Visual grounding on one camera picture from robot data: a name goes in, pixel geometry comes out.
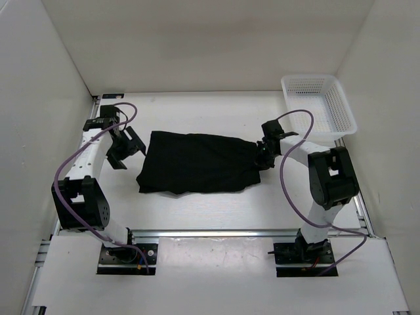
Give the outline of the black shorts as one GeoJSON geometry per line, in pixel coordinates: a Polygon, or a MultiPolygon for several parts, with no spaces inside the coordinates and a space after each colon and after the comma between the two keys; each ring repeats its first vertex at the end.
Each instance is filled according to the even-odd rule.
{"type": "Polygon", "coordinates": [[[240,138],[152,131],[139,192],[239,192],[261,182],[257,145],[240,138]]]}

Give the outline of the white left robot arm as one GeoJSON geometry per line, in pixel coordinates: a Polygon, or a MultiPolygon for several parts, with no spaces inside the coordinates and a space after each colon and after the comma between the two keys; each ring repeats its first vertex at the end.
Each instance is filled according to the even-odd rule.
{"type": "Polygon", "coordinates": [[[123,170],[124,159],[146,152],[146,145],[133,128],[120,120],[122,113],[117,106],[106,105],[98,117],[85,122],[81,146],[63,163],[71,168],[64,177],[60,175],[63,166],[58,168],[51,190],[63,229],[90,232],[115,247],[116,257],[129,263],[137,257],[138,247],[132,242],[131,231],[111,218],[98,182],[104,162],[114,170],[123,170]]]}

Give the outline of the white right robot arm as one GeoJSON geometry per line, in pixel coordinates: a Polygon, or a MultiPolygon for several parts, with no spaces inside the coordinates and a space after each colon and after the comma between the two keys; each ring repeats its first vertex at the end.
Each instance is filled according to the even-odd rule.
{"type": "Polygon", "coordinates": [[[259,169],[274,167],[281,156],[280,185],[286,200],[295,213],[304,220],[295,240],[295,256],[308,263],[323,250],[327,235],[339,211],[358,194],[360,188],[346,148],[328,148],[309,142],[297,133],[265,131],[257,143],[256,164],[259,169]],[[294,159],[308,168],[308,181],[312,206],[304,216],[293,203],[284,180],[287,158],[294,159]]]}

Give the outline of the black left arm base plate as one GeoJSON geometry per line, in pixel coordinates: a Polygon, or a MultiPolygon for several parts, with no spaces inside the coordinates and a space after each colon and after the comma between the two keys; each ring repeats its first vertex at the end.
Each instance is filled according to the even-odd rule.
{"type": "Polygon", "coordinates": [[[157,243],[135,244],[145,255],[148,267],[137,250],[102,245],[96,273],[100,275],[154,276],[158,259],[157,243]]]}

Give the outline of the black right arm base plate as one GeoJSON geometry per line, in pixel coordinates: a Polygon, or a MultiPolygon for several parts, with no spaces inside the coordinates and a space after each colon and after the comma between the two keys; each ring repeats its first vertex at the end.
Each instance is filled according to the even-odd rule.
{"type": "Polygon", "coordinates": [[[327,242],[321,249],[303,253],[294,243],[274,243],[267,253],[274,257],[277,278],[337,277],[332,246],[327,242]]]}

